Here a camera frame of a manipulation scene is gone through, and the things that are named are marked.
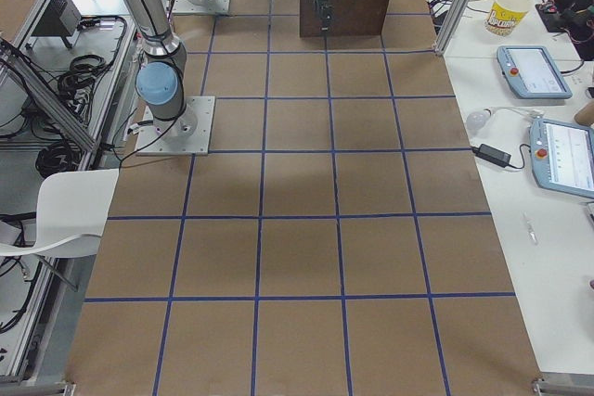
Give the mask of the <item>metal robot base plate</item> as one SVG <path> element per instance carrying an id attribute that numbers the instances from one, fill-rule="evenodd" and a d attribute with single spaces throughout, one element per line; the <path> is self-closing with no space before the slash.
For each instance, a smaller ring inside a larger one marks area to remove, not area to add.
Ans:
<path id="1" fill-rule="evenodd" d="M 206 156 L 209 153 L 215 97 L 187 96 L 186 105 L 184 114 L 172 128 L 164 121 L 140 127 L 135 146 L 139 156 Z"/>

